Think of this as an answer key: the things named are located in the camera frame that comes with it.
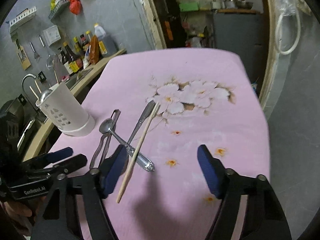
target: sauce bottle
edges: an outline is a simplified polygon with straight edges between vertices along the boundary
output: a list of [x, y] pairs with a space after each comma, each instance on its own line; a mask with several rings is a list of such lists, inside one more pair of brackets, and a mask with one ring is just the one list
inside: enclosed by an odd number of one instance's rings
[[65, 52], [63, 51], [62, 48], [58, 48], [58, 50], [60, 50], [60, 55], [61, 55], [61, 62], [64, 65], [64, 67], [66, 68], [67, 72], [69, 75], [73, 74], [72, 69], [69, 66], [69, 58], [68, 55], [65, 54]]
[[76, 53], [80, 56], [81, 59], [84, 59], [84, 52], [82, 50], [82, 47], [80, 46], [80, 43], [78, 41], [77, 37], [73, 38], [73, 41], [75, 42], [75, 50]]
[[77, 54], [73, 53], [73, 51], [70, 49], [67, 41], [65, 41], [63, 43], [63, 46], [66, 49], [66, 52], [69, 56], [68, 62], [69, 62], [70, 68], [72, 69], [73, 73], [78, 72], [79, 69], [83, 67], [82, 60], [80, 59], [80, 57]]
[[80, 38], [81, 38], [81, 41], [82, 41], [82, 48], [83, 48], [83, 51], [84, 51], [84, 54], [85, 54], [85, 53], [87, 52], [90, 44], [89, 44], [89, 42], [87, 41], [87, 39], [85, 38], [84, 34], [82, 34], [82, 35], [80, 36]]
[[92, 39], [92, 33], [91, 33], [91, 31], [87, 31], [85, 34], [87, 34], [88, 41], [90, 42], [91, 39]]

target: green container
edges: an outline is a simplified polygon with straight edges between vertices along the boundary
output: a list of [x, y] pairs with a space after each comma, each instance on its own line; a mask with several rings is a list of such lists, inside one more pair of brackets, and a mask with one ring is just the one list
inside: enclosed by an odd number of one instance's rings
[[182, 2], [179, 4], [181, 12], [190, 12], [190, 11], [198, 11], [198, 3], [197, 2]]

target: metal bowl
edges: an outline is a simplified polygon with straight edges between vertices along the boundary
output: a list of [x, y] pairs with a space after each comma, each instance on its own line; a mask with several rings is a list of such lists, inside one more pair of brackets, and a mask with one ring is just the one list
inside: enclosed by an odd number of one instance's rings
[[251, 9], [253, 6], [253, 2], [246, 2], [246, 1], [236, 1], [236, 6], [238, 9]]

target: condiment bottle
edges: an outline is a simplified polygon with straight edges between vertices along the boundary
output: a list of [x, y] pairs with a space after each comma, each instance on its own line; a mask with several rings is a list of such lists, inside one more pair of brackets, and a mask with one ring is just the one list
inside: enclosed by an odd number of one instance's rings
[[87, 31], [85, 34], [87, 34], [88, 41], [90, 42], [90, 41], [91, 41], [91, 39], [92, 39], [91, 31]]
[[87, 41], [87, 39], [85, 38], [84, 34], [82, 34], [82, 35], [80, 36], [80, 38], [81, 38], [81, 41], [82, 41], [82, 48], [83, 48], [83, 51], [84, 51], [84, 54], [85, 54], [85, 53], [87, 52], [90, 44], [89, 44], [89, 42]]
[[84, 51], [82, 50], [82, 47], [78, 41], [77, 37], [73, 38], [73, 41], [75, 42], [75, 50], [76, 53], [80, 56], [80, 58], [83, 60], [84, 59]]
[[73, 71], [72, 71], [72, 69], [70, 68], [70, 65], [69, 65], [69, 57], [68, 57], [68, 55], [65, 54], [65, 52], [63, 51], [62, 48], [58, 48], [58, 50], [60, 50], [61, 62], [64, 65], [64, 67], [66, 68], [68, 74], [69, 75], [73, 74]]
[[98, 38], [100, 53], [103, 57], [110, 57], [117, 52], [110, 34], [97, 23], [94, 25], [94, 34]]
[[63, 43], [64, 48], [66, 49], [66, 52], [69, 56], [69, 66], [72, 69], [72, 71], [74, 73], [78, 72], [80, 68], [83, 67], [83, 63], [82, 60], [80, 59], [80, 57], [73, 53], [73, 51], [70, 49], [68, 42], [64, 42]]

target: wooden chopstick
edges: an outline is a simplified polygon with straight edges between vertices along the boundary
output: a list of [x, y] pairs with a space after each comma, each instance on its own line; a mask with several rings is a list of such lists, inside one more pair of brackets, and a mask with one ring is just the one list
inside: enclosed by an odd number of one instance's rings
[[139, 153], [139, 151], [140, 151], [140, 148], [141, 148], [141, 145], [142, 145], [142, 143], [143, 143], [143, 141], [144, 141], [144, 138], [146, 137], [146, 134], [147, 134], [148, 128], [149, 128], [149, 126], [150, 126], [150, 124], [151, 124], [151, 121], [152, 121], [152, 119], [156, 116], [156, 114], [158, 113], [159, 107], [160, 107], [160, 106], [159, 106], [159, 103], [156, 103], [155, 107], [154, 107], [153, 110], [152, 110], [152, 113], [151, 113], [150, 117], [148, 118], [147, 125], [146, 125], [146, 127], [144, 128], [143, 134], [142, 134], [142, 136], [140, 137], [140, 140], [139, 140], [139, 142], [138, 142], [138, 145], [137, 145], [137, 147], [136, 147], [136, 150], [135, 150], [135, 152], [134, 152], [133, 155], [132, 155], [131, 162], [129, 163], [127, 172], [126, 172], [126, 174], [125, 174], [125, 176], [124, 176], [124, 179], [123, 179], [121, 188], [120, 188], [119, 193], [118, 193], [118, 196], [117, 196], [117, 200], [116, 200], [117, 203], [120, 202], [120, 200], [121, 200], [121, 198], [122, 198], [122, 196], [123, 196], [123, 194], [124, 194], [124, 191], [125, 191], [125, 189], [126, 189], [126, 187], [127, 187], [127, 185], [128, 185], [129, 179], [130, 179], [130, 177], [131, 177], [131, 172], [132, 172], [133, 166], [134, 166], [134, 164], [135, 164], [135, 162], [136, 162], [137, 155], [138, 155], [138, 153]]
[[39, 87], [39, 85], [38, 85], [38, 82], [35, 80], [35, 83], [36, 83], [36, 86], [37, 86], [37, 88], [38, 88], [38, 90], [39, 90], [39, 92], [40, 92], [40, 94], [42, 93], [41, 92], [41, 90], [40, 90], [40, 87]]
[[38, 97], [38, 95], [36, 94], [36, 92], [33, 90], [33, 88], [32, 88], [31, 86], [29, 86], [29, 87], [30, 87], [31, 91], [34, 93], [34, 95], [36, 96], [36, 98], [38, 98], [38, 100], [39, 100], [39, 97]]

